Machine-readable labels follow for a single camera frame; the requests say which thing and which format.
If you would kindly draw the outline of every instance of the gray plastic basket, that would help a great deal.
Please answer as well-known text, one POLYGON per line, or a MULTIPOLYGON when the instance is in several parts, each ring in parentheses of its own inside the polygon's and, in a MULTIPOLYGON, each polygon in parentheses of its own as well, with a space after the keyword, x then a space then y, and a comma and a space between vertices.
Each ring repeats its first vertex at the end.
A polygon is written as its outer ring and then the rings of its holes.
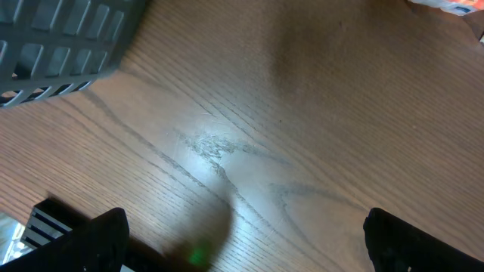
POLYGON ((109 76, 143 10, 144 0, 0 0, 0 107, 109 76))

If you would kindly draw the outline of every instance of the wooden table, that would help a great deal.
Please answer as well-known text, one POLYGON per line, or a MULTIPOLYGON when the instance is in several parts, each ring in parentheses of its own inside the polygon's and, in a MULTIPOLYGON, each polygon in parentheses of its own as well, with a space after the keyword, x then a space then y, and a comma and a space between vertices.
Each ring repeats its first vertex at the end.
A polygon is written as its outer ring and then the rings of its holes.
POLYGON ((0 209, 123 207, 216 270, 372 271, 378 206, 484 259, 484 48, 395 0, 153 0, 119 71, 0 110, 0 209))

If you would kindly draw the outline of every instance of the wooden surface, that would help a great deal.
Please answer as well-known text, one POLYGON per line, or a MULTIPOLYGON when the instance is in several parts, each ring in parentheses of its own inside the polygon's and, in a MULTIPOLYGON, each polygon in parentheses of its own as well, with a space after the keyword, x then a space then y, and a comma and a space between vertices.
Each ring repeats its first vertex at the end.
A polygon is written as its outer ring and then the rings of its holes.
POLYGON ((0 111, 0 209, 121 206, 160 251, 228 209, 214 270, 353 272, 379 206, 484 259, 473 30, 399 0, 152 1, 112 77, 0 111))

